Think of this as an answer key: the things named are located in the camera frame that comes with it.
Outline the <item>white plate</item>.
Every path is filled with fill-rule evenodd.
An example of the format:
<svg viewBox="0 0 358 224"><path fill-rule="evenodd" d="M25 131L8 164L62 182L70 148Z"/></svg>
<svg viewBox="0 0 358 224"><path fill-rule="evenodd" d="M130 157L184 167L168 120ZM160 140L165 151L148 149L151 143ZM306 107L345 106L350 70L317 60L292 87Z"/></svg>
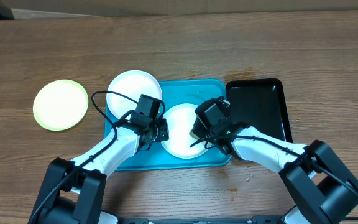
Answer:
<svg viewBox="0 0 358 224"><path fill-rule="evenodd" d="M127 96L136 102L141 94L162 99L162 89L159 82L151 74L142 70L129 70L121 73L108 86L113 91ZM109 111L119 119L124 113L136 108L136 103L114 93L106 94Z"/></svg>
<svg viewBox="0 0 358 224"><path fill-rule="evenodd" d="M196 120L197 105L183 103L170 108L164 118L168 124L168 140L162 142L164 149L180 159L192 159L204 154L207 149L203 144L190 147L196 139L190 131Z"/></svg>

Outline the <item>green yellow sponge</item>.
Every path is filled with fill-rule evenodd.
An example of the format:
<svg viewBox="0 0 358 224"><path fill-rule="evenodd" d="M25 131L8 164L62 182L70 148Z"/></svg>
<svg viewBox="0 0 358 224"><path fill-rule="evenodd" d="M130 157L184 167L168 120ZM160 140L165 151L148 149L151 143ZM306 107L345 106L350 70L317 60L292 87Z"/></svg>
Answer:
<svg viewBox="0 0 358 224"><path fill-rule="evenodd" d="M199 139L198 135L196 134L196 129L192 128L189 132L189 135L194 139Z"/></svg>

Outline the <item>light green plate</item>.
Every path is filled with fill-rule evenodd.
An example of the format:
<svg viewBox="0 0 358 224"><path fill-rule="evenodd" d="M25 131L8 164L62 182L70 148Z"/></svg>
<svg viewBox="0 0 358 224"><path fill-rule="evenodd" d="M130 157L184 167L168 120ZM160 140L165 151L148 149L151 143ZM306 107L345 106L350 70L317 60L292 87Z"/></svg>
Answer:
<svg viewBox="0 0 358 224"><path fill-rule="evenodd" d="M37 93L32 111L41 127L64 131L85 117L88 105L88 94L82 85L73 80L55 80Z"/></svg>

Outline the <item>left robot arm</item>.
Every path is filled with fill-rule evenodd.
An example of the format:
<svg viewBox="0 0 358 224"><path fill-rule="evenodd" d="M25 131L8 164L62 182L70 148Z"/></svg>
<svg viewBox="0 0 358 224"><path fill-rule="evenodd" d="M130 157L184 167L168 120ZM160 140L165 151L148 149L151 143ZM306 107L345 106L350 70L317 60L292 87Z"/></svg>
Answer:
<svg viewBox="0 0 358 224"><path fill-rule="evenodd" d="M102 211L107 179L146 145L168 139L166 119L146 126L120 119L95 147L70 161L56 158L48 166L29 223L117 223Z"/></svg>

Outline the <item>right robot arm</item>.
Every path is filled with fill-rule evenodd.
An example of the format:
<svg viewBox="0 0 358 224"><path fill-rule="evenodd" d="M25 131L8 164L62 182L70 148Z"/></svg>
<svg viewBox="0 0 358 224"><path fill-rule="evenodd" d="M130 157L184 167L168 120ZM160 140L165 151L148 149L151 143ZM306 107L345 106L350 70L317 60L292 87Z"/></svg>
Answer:
<svg viewBox="0 0 358 224"><path fill-rule="evenodd" d="M358 220L358 180L325 142L285 142L228 119L197 119L190 134L224 154L278 173L295 203L280 223Z"/></svg>

